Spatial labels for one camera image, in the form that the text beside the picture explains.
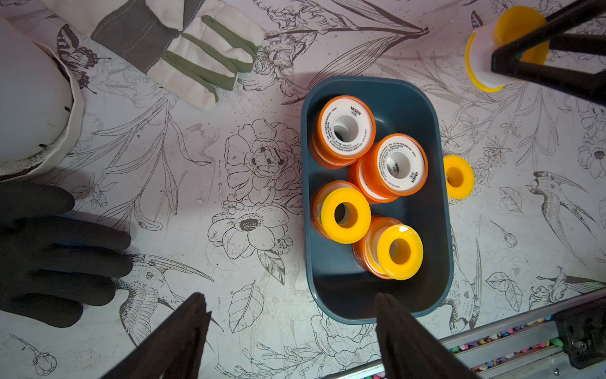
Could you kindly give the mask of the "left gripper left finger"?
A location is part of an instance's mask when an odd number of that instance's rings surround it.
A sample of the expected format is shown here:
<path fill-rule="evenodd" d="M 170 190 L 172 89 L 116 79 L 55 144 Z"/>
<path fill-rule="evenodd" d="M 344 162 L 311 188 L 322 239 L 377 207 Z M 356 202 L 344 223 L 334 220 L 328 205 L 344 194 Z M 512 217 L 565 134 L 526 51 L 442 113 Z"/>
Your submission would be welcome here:
<path fill-rule="evenodd" d="M 194 293 L 105 378 L 197 378 L 211 313 Z"/>

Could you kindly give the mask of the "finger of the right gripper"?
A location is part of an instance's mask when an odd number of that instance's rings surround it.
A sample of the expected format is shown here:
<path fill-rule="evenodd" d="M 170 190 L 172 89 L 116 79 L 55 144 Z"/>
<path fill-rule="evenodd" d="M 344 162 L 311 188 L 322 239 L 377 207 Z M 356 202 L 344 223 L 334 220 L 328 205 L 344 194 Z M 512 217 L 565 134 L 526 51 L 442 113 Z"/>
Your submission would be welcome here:
<path fill-rule="evenodd" d="M 491 71 L 522 81 L 533 82 L 605 105 L 605 72 L 595 74 L 527 63 L 522 56 L 545 42 L 549 50 L 568 51 L 588 55 L 605 55 L 605 37 L 590 34 L 571 34 L 579 25 L 605 14 L 604 1 L 574 1 L 546 17 L 546 23 L 522 33 L 511 42 L 498 47 L 491 57 Z"/>

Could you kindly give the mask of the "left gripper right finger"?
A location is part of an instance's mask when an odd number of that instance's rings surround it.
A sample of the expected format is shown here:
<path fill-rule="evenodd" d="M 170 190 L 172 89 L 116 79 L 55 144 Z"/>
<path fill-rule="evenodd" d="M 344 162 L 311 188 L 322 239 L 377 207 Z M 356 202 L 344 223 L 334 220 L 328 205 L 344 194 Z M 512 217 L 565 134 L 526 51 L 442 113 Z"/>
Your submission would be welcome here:
<path fill-rule="evenodd" d="M 388 294 L 375 297 L 377 339 L 388 378 L 475 378 L 407 310 Z"/>

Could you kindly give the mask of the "orange sealing tape roll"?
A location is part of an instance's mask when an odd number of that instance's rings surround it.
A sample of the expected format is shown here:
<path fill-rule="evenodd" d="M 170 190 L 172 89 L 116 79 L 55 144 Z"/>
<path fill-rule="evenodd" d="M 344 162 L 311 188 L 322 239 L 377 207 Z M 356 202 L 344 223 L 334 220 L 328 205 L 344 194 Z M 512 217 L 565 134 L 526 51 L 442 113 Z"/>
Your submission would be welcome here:
<path fill-rule="evenodd" d="M 370 204 L 385 204 L 416 194 L 429 174 L 425 150 L 406 134 L 390 134 L 348 170 L 348 179 Z"/>
<path fill-rule="evenodd" d="M 475 178 L 470 164 L 460 156 L 443 158 L 448 197 L 463 200 L 473 192 Z"/>
<path fill-rule="evenodd" d="M 309 149 L 320 166 L 338 170 L 361 159 L 372 148 L 376 133 L 366 103 L 354 96 L 336 96 L 317 115 Z"/>

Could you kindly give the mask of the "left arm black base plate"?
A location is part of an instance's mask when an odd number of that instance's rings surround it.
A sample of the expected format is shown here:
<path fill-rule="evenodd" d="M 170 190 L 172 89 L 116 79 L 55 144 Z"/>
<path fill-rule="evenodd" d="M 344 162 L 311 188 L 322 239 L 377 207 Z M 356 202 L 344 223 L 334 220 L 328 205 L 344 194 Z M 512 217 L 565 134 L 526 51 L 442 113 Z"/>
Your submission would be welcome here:
<path fill-rule="evenodd" d="M 605 360 L 605 298 L 554 317 L 571 366 L 582 370 Z"/>

